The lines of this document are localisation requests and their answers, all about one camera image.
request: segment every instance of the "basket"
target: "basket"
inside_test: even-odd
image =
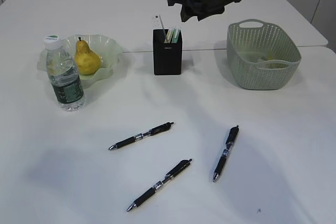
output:
[[[247,22],[261,27],[241,27]],[[275,90],[293,76],[301,61],[294,42],[279,26],[257,19],[229,25],[227,31],[229,68],[244,89]]]

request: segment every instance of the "retractable pen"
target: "retractable pen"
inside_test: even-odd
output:
[[[142,140],[144,139],[145,137],[148,137],[148,136],[154,136],[154,135],[157,135],[161,132],[165,132],[165,131],[168,131],[170,130],[171,126],[173,125],[174,123],[165,123],[165,124],[162,124],[158,127],[155,127],[147,132],[144,132],[144,133],[140,133],[138,135],[135,135],[135,136],[132,136],[124,141],[121,141],[121,142],[118,142],[116,144],[113,144],[109,150],[112,151],[112,150],[116,150],[116,149],[119,149],[121,147],[124,147],[128,144],[132,144],[136,141],[139,141],[139,140]]]
[[[219,159],[219,162],[217,164],[217,167],[214,171],[214,177],[213,177],[213,182],[216,182],[218,180],[218,178],[220,177],[222,170],[225,166],[226,160],[229,157],[230,151],[233,147],[233,145],[235,144],[235,140],[238,134],[239,128],[238,125],[236,127],[231,128],[229,136],[227,137],[226,140],[226,148],[223,150],[223,153]]]
[[[168,182],[175,178],[178,174],[184,171],[190,166],[192,159],[182,160],[179,162],[171,171],[169,171],[162,181],[157,182],[154,186],[149,188],[143,195],[137,198],[127,209],[127,212],[134,208],[140,207],[146,200],[152,197],[157,191],[162,189],[162,187]]]

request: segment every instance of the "basket handle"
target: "basket handle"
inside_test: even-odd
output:
[[[246,20],[237,22],[236,25],[238,25],[240,28],[244,28],[244,27],[241,27],[240,25],[243,24],[243,23],[248,23],[248,22],[256,22],[256,23],[260,23],[260,24],[262,24],[261,27],[263,27],[264,25],[267,24],[266,22],[263,22],[263,21],[261,21],[261,20],[259,20],[259,19],[251,18],[251,19],[246,19]]]
[[[265,66],[265,65],[271,65],[271,64],[283,64],[283,65],[287,65],[285,68],[262,68],[260,66]],[[257,63],[254,63],[254,65],[258,68],[258,69],[271,69],[271,70],[274,70],[274,69],[287,69],[289,68],[290,66],[294,65],[295,63],[293,62],[288,62],[288,61],[285,61],[285,60],[267,60],[267,61],[264,61],[264,62],[257,62]]]

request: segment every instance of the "bottle label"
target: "bottle label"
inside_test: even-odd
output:
[[[54,88],[57,100],[63,104],[76,102],[84,95],[79,77],[68,85],[62,87],[52,85],[52,87]]]

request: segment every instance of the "pen holder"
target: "pen holder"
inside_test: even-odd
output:
[[[153,30],[154,74],[168,76],[181,74],[182,66],[182,34],[177,43],[164,43],[165,37],[161,29]]]

